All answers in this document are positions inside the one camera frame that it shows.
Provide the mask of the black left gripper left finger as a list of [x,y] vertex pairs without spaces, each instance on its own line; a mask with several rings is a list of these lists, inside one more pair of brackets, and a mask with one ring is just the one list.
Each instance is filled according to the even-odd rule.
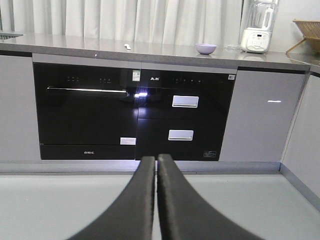
[[155,157],[142,157],[117,199],[71,240],[150,240],[155,206]]

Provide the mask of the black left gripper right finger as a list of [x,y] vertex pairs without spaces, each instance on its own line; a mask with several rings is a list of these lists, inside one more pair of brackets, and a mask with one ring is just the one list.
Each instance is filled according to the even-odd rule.
[[212,207],[169,154],[157,157],[157,204],[164,240],[258,240]]

